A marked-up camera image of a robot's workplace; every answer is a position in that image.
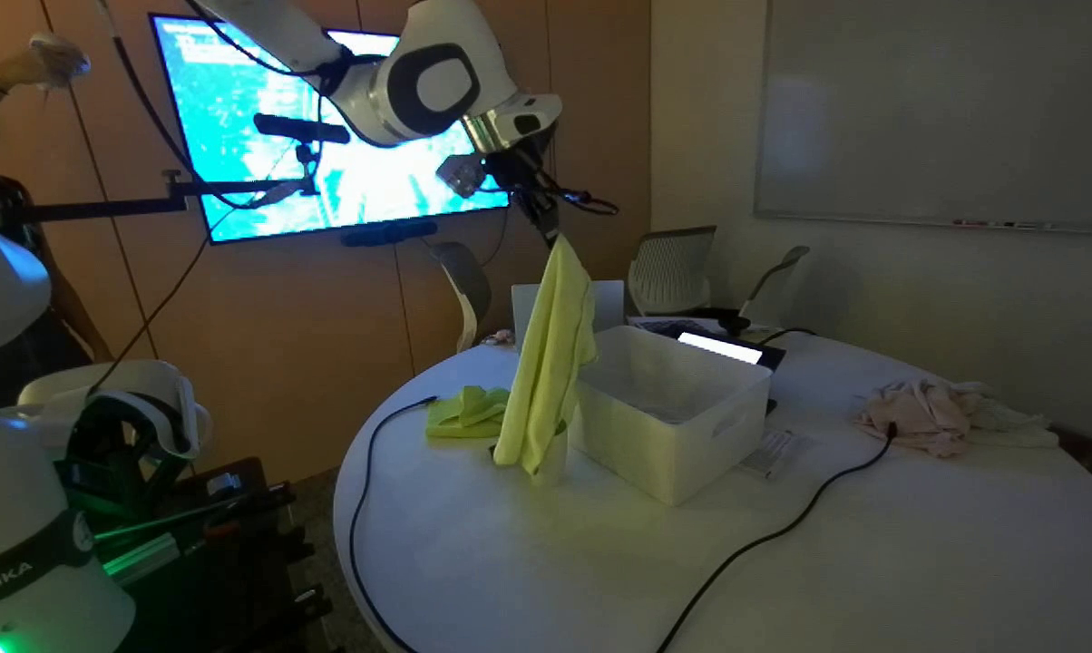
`monitor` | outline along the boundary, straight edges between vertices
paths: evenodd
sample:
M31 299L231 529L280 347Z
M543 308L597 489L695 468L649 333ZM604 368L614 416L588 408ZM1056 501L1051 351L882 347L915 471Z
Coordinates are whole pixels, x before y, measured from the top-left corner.
M747 341L718 341L718 337L704 337L695 329L684 329L680 341L689 347L704 347L704 351L715 351L715 355L727 355L727 360L738 360L747 368L766 368L766 372L778 372L787 355L785 347L747 344Z
M190 148L190 165L204 183L267 183L300 178L297 142L262 136L256 112L287 121L344 122L304 79L280 78L218 40L204 20L150 14L164 79ZM218 23L235 44L268 58L229 23ZM356 54L389 54L401 35L332 33ZM441 220L504 212L510 191L488 183L477 196L456 196L441 183L447 155L473 153L462 122L437 138L374 148L356 136L348 147L323 142L316 190L293 191L259 212L231 212L218 196L204 196L204 224L211 242L251 242L297 233L429 233Z

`plastic container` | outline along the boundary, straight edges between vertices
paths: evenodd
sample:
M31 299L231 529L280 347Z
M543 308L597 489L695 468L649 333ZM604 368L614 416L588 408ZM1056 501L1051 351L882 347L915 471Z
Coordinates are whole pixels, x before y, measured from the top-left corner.
M599 333L597 362L580 373L580 445L675 509L755 454L766 399L766 368L617 328Z

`whiteboard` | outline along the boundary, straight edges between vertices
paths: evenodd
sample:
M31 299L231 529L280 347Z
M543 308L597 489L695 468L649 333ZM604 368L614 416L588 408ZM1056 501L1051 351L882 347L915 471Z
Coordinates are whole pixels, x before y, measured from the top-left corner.
M1092 0L768 0L758 216L1092 233Z

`white round table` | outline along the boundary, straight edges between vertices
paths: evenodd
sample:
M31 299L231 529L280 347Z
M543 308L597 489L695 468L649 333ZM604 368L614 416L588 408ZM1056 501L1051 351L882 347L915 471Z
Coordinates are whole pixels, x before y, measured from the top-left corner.
M825 337L787 337L768 416L795 454L742 463L660 509L577 445L564 478L490 463L490 442L429 442L424 410L466 385L510 385L516 347L481 344L358 428L334 495L334 543L363 615L397 650L649 653L742 543L790 524L814 489L882 442L868 397L923 372ZM371 496L356 529L367 454ZM1092 474L1059 445L978 441L957 460L889 450L787 536L738 559L673 650L1092 650Z

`wire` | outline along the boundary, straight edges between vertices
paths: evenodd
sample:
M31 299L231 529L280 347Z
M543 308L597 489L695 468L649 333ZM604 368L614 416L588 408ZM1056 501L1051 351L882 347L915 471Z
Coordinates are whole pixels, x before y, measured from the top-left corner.
M323 122L323 110L328 110L328 103L323 103L323 95L316 95L316 122ZM310 161L297 161L300 165L300 178L310 178L310 191L316 191L316 202L319 202L319 216L323 216L323 224L332 228L334 224L334 217L332 217L332 207L323 202L323 191L316 190L316 178L319 178L319 166L323 166L323 153L328 153L328 142L319 142L316 148L310 148L304 155Z
M404 285L404 258L401 248L391 248L391 270L397 270L397 285L401 285L401 305L404 305L404 333L407 333L407 368L413 368L413 328L407 320L407 285Z
M889 454L894 441L895 441L895 425L889 425L885 442L880 445L880 454L870 454L868 460L852 463L852 468L841 468L841 471L834 471L833 478L825 478L825 486L807 501L807 509L803 509L787 526L781 526L781 529L773 529L773 532L766 532L766 536L755 536L755 541L742 543L729 559L724 559L724 566L715 566L715 572L697 589L697 594L686 604L686 610L684 610L680 621L668 627L668 636L660 638L658 650L663 653L663 650L680 638L680 632L684 632L684 626L689 621L695 605L707 594L707 589L710 589L710 584L715 584L742 557L747 557L747 552L755 552L755 548L764 548L764 543L768 543L768 541L778 541L778 536L797 529L797 526L811 519L811 511L819 506L819 496L825 496L840 478L875 468L875 463Z
M54 33L54 20L51 20L48 4L36 0L36 8L42 8L42 14L43 14L48 33ZM79 129L79 142L84 142L84 148L89 148L89 155L91 155L91 171L96 171L97 191L103 191L103 200L108 200L108 183L105 183L103 161L97 161L97 153L96 153L96 142L91 142L91 132L89 132L84 106L79 106L79 97L78 97L72 92L69 92L69 106L72 106L72 115L78 115L78 129ZM112 228L112 242L118 242L118 256L119 256L119 262L123 262L123 276L127 276L127 285L131 285L140 316L146 316L146 299L142 299L142 288L140 288L140 270L135 270L135 262L131 262L131 252L127 252L127 242L123 242L123 233L119 233L118 216L108 217L108 228Z
M511 233L511 207L500 212L498 242L483 256L481 270L490 270L504 256L510 233Z
M412 641L381 616L381 610L374 605L374 600L371 600L371 590L367 590L367 584L363 584L356 543L358 543L363 506L367 506L367 496L371 496L371 478L374 478L374 442L378 442L378 434L381 434L397 416L404 416L404 414L412 414L412 410L423 410L423 408L432 408L437 399L441 399L441 397L424 397L424 399L417 399L417 404L407 404L407 408L391 410L389 416L381 416L381 421L371 428L371 434L367 434L367 460L363 460L363 463L367 463L367 468L363 468L363 495L358 495L358 501L356 501L352 529L348 529L352 581L356 581L356 589L358 589L358 594L363 594L371 616L378 621L378 627L384 627L384 636L389 636L401 650L407 650L407 653L413 653L413 646L412 646Z
M528 155L524 148L516 148L521 165L533 174L533 202L542 202L548 216L557 212L557 202L568 202L575 212L583 212L583 216L617 216L620 207L604 200L604 196L592 196L588 190L568 190L559 184L533 155Z
M150 519L150 524L131 524L131 526L119 526L119 529L105 529L105 532L96 532L96 543L135 536L135 532L176 526L176 524L190 524L190 519L199 519L199 515L211 515L211 511L231 511L239 501L242 496L224 496L224 501L199 506L199 509L190 509L190 511L179 511L179 515L164 515L164 519Z
M166 153L196 178L196 171L190 166L190 155L182 153L179 138L176 138L176 136L166 132L166 122L157 115L157 106L150 103L146 84L142 84L142 78L140 78L140 64L135 64L131 50L127 50L123 40L119 40L119 29L118 29L118 20L112 20L108 4L97 0L97 8L103 8L103 23L105 23L103 29L108 33L112 54L118 54L123 78L131 79L131 92L135 92L135 97L142 103L150 122L157 129L157 136L161 136L161 142L166 147Z
M204 262L209 248L211 248L211 233L196 242L190 266L182 270L182 276L176 278L176 288L153 305L153 311L142 320L142 328L135 329L135 337L112 355L108 372L84 393L84 399L97 397L103 385L118 373L118 368L131 355L131 347L142 341L142 333L157 324L157 316L182 294L184 278L193 276L193 270Z
M131 79L131 92L135 97L142 103L150 122L157 129L161 142L166 147L166 153L184 166L184 174L196 183L196 184L209 184L209 178L190 165L190 155L182 153L179 138L166 132L166 122L161 121L153 97L146 95L146 84L140 78L140 64L131 58L131 50L123 48L123 40L112 33L112 50ZM259 212L267 202L276 202L280 196L276 191L267 191L267 196L256 196L256 200L229 200L224 191L204 191L204 196L215 196L218 202L224 202L229 212Z
M744 311L755 305L755 299L766 289L766 285L768 285L778 274L795 270L807 256L811 256L811 248L790 248L778 266L768 266L768 270L758 276L755 289L747 294Z
M204 4L196 4L196 0L184 0L184 4L190 4L190 10L193 10L196 20L204 20L204 23L211 27L211 33L215 33L222 44L229 44L229 48L239 50L242 58L251 58L259 68L268 68L268 74L276 74L276 78L319 78L319 79L332 74L328 62L319 62L319 64L314 64L314 68L287 68L287 64L280 64L280 62L268 62L268 58L256 54L251 48L242 48L235 35L229 35L229 33L218 27L218 20L215 20L211 10L204 10Z
M781 329L768 329L766 337L758 337L750 344L766 347L768 341L787 337L787 333L814 333L814 329L811 328L781 328Z

